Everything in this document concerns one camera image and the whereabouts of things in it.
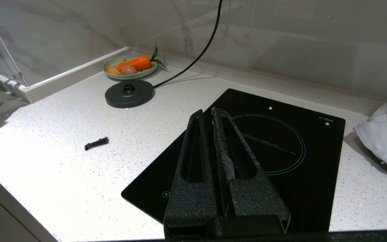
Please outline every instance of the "black power cord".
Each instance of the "black power cord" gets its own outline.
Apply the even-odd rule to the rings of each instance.
[[[216,34],[216,30],[218,29],[219,19],[220,19],[220,12],[221,12],[221,8],[222,8],[222,2],[223,2],[223,0],[219,0],[218,16],[216,18],[215,29],[213,29],[213,33],[212,33],[212,35],[210,37],[209,43],[207,43],[206,47],[201,52],[201,54],[188,67],[186,67],[184,70],[182,70],[178,74],[174,75],[173,77],[169,78],[168,80],[163,81],[163,82],[161,82],[159,84],[156,84],[155,86],[153,86],[153,88],[157,88],[160,85],[166,84],[167,82],[169,82],[169,81],[173,80],[174,78],[178,77],[179,75],[183,74],[185,71],[189,70],[189,68],[191,68],[203,56],[203,54],[206,52],[206,50],[209,48],[210,44],[212,43],[213,38],[214,38],[214,36]]]

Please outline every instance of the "induction cooktop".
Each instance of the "induction cooktop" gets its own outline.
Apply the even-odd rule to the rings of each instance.
[[[289,208],[287,232],[327,232],[345,120],[228,89],[204,112],[211,146],[213,107],[232,116]],[[184,132],[122,192],[124,199],[159,222],[164,219],[183,139]]]

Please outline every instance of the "countertop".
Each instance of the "countertop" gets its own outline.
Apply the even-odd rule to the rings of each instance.
[[[169,67],[157,84],[181,69]],[[131,109],[106,104],[117,81],[99,73],[14,112],[0,127],[0,183],[64,242],[163,238],[163,226],[121,191],[205,110],[232,88],[346,120],[330,231],[387,229],[387,172],[352,128],[368,117],[195,72],[156,89]],[[110,143],[85,151],[107,136]]]

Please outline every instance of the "brown egg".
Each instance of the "brown egg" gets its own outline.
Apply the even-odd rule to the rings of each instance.
[[[131,75],[131,74],[137,73],[137,70],[136,70],[135,67],[133,67],[133,66],[124,66],[124,67],[122,67],[122,69],[120,70],[120,73],[121,73],[122,75]]]

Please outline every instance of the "green plate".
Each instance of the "green plate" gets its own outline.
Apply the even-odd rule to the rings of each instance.
[[[131,75],[114,75],[114,74],[110,74],[110,73],[105,71],[106,67],[113,67],[117,63],[120,63],[123,59],[126,59],[127,61],[131,61],[131,60],[134,60],[134,59],[136,59],[140,56],[143,56],[143,55],[147,55],[147,54],[141,54],[141,53],[140,54],[127,54],[127,55],[120,55],[118,57],[114,57],[113,59],[107,61],[106,63],[104,63],[102,65],[102,71],[109,78],[114,78],[117,80],[134,80],[134,79],[145,77],[146,75],[152,74],[158,68],[158,63],[155,63],[154,67],[150,68],[149,70],[147,70],[145,72],[137,72],[137,73],[131,74]]]

